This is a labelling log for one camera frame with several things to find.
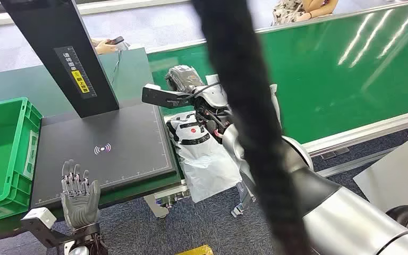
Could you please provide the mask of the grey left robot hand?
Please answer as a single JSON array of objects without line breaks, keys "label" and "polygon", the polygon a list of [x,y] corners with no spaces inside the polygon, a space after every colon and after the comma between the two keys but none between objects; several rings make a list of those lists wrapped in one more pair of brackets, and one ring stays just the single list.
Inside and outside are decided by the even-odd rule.
[{"label": "grey left robot hand", "polygon": [[91,181],[89,171],[82,171],[80,164],[69,159],[62,167],[61,185],[62,208],[67,225],[77,230],[98,222],[101,195],[99,181]]}]

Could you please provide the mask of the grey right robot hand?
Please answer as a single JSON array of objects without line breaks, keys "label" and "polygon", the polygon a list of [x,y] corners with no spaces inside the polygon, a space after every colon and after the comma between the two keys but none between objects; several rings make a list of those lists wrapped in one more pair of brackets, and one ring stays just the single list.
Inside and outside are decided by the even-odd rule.
[{"label": "grey right robot hand", "polygon": [[225,130],[232,124],[232,111],[219,84],[206,88],[193,100],[196,120],[222,144]]}]

